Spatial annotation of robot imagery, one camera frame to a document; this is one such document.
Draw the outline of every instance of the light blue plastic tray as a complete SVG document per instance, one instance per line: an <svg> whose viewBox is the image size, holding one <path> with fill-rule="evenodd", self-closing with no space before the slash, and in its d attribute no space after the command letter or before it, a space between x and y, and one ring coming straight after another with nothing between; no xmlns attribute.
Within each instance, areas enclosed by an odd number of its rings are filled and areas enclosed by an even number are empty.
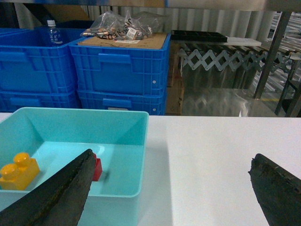
<svg viewBox="0 0 301 226"><path fill-rule="evenodd" d="M92 182L79 225L137 225L148 117L131 111L19 109L0 123L0 168L28 152L41 172L26 191L0 190L0 210L91 148L103 173Z"/></svg>

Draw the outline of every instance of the lego block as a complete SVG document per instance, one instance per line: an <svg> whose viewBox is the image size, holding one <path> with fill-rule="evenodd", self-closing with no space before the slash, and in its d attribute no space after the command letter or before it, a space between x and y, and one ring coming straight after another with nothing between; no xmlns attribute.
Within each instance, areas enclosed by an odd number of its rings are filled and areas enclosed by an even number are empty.
<svg viewBox="0 0 301 226"><path fill-rule="evenodd" d="M28 153L19 153L14 157L14 163L7 164L0 170L0 185L4 190L25 190L39 171L35 159Z"/></svg>
<svg viewBox="0 0 301 226"><path fill-rule="evenodd" d="M102 162L96 157L96 154L94 154L94 158L96 159L96 164L92 181L98 181L103 172Z"/></svg>

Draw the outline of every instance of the plastic bag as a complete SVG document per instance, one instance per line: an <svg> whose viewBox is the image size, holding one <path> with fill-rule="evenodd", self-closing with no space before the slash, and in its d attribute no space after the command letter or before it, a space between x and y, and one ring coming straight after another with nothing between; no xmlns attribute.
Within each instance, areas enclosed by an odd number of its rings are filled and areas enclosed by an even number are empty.
<svg viewBox="0 0 301 226"><path fill-rule="evenodd" d="M166 20L166 16L149 12L136 13L133 18L139 21L147 34L158 32Z"/></svg>
<svg viewBox="0 0 301 226"><path fill-rule="evenodd" d="M140 12L126 17L107 11L101 14L81 36L96 36L110 40L142 40L157 32L164 22L165 16Z"/></svg>
<svg viewBox="0 0 301 226"><path fill-rule="evenodd" d="M120 37L123 30L124 18L112 11L107 11L101 14L91 25L86 29L81 36L90 37L96 36L101 39L115 39Z"/></svg>

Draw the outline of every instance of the white tabletop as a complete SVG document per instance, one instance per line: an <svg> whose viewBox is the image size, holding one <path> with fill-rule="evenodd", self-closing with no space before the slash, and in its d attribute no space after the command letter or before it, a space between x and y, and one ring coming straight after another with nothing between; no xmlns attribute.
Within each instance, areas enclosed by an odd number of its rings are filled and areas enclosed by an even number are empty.
<svg viewBox="0 0 301 226"><path fill-rule="evenodd" d="M268 226L251 160L262 153L301 178L300 128L297 118L150 116L139 225Z"/></svg>

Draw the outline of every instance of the black tray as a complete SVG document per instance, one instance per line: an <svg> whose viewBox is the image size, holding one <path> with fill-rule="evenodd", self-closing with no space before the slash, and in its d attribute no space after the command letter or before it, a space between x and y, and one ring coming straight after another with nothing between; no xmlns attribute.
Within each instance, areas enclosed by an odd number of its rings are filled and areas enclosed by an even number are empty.
<svg viewBox="0 0 301 226"><path fill-rule="evenodd" d="M227 42L227 39L218 32L171 31L171 40Z"/></svg>

